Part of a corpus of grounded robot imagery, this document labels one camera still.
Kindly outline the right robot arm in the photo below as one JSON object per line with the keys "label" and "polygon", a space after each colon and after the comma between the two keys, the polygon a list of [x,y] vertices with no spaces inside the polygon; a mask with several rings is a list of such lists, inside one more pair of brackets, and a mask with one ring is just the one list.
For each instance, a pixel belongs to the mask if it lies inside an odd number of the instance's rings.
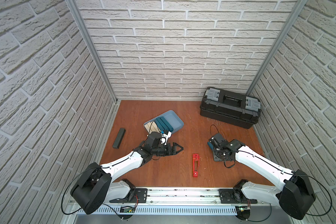
{"label": "right robot arm", "polygon": [[302,170],[292,171],[259,155],[238,140],[228,142],[217,133],[208,146],[223,161],[239,162],[265,177],[271,186],[242,179],[234,187],[232,198],[242,203],[258,200],[280,206],[289,216],[302,220],[316,200],[309,176]]}

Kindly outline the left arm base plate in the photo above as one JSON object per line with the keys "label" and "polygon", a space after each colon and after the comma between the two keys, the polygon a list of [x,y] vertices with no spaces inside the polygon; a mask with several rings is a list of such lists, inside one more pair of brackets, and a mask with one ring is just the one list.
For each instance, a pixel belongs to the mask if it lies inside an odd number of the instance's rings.
{"label": "left arm base plate", "polygon": [[131,189],[124,198],[110,200],[110,203],[145,203],[147,201],[147,188]]}

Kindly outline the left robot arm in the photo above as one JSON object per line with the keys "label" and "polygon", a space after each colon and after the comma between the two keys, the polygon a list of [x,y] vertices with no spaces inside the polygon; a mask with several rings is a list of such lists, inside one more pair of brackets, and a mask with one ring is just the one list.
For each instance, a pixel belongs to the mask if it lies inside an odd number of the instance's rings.
{"label": "left robot arm", "polygon": [[91,163],[74,178],[70,195],[81,209],[89,215],[95,212],[105,201],[133,198],[135,186],[128,180],[115,182],[122,175],[142,167],[153,156],[165,157],[177,155],[184,147],[177,143],[168,143],[171,132],[151,132],[138,147],[124,157],[110,163],[99,165]]}

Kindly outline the teal pliers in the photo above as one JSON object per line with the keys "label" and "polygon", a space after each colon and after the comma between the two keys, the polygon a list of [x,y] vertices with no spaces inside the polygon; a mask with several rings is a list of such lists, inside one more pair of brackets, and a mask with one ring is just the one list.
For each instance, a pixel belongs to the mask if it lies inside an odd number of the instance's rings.
{"label": "teal pliers", "polygon": [[210,141],[208,141],[207,144],[209,148],[212,150],[212,152],[214,152],[214,145]]}
{"label": "teal pliers", "polygon": [[160,117],[160,119],[170,132],[174,130],[173,127],[170,125],[170,123],[164,117]]}
{"label": "teal pliers", "polygon": [[167,130],[167,126],[164,124],[164,122],[161,120],[161,118],[156,118],[155,123],[156,123],[160,132],[163,133],[165,130]]}
{"label": "teal pliers", "polygon": [[160,130],[161,131],[169,131],[168,129],[167,129],[167,127],[165,126],[165,124],[161,121],[161,119],[160,119],[160,117],[158,117],[157,119],[156,119],[156,123],[157,124],[159,124],[160,125]]}

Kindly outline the blue plastic storage tray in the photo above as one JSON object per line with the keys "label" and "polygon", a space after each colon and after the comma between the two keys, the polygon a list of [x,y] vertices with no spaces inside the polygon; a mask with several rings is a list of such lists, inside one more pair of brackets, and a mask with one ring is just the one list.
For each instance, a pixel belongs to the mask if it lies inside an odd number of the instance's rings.
{"label": "blue plastic storage tray", "polygon": [[156,118],[158,117],[164,117],[169,123],[170,125],[173,127],[173,131],[171,132],[172,134],[176,133],[177,131],[179,131],[180,129],[183,128],[184,126],[184,122],[178,117],[178,115],[173,111],[173,110],[169,110],[161,115],[158,115],[156,117],[154,117],[153,119],[145,122],[143,124],[143,126],[151,121],[154,121]]}

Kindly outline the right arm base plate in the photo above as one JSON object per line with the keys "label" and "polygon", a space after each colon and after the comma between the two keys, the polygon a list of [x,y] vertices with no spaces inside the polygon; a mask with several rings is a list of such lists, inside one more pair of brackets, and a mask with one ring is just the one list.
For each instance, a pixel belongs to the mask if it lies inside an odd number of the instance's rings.
{"label": "right arm base plate", "polygon": [[219,189],[221,204],[238,203],[238,204],[257,204],[256,199],[247,199],[239,189]]}

